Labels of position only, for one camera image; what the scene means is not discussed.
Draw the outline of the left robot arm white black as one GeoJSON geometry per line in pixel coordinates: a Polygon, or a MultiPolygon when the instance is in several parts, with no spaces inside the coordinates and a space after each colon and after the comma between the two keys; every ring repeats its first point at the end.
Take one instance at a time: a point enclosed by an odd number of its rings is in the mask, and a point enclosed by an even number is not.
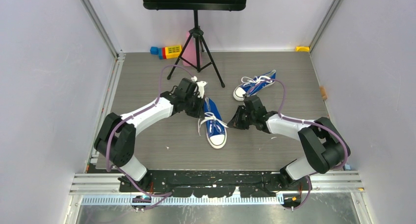
{"type": "Polygon", "coordinates": [[[154,123],[185,112],[193,118],[203,116],[203,99],[207,82],[196,77],[183,78],[171,91],[162,92],[151,103],[135,111],[108,114],[94,142],[94,149],[108,158],[132,180],[132,186],[144,192],[150,187],[147,168],[134,155],[135,139],[154,123]]]}

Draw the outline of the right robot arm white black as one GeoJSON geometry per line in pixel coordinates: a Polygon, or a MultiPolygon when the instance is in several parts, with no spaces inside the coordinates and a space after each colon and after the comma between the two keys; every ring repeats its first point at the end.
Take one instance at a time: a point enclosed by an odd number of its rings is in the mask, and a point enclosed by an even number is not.
{"type": "Polygon", "coordinates": [[[228,127],[246,130],[253,125],[259,131],[283,135],[301,143],[305,155],[279,171],[280,184],[287,190],[294,189],[300,179],[308,175],[325,174],[342,167],[351,154],[329,118],[302,120],[267,111],[257,96],[250,96],[243,102],[228,122],[228,127]]]}

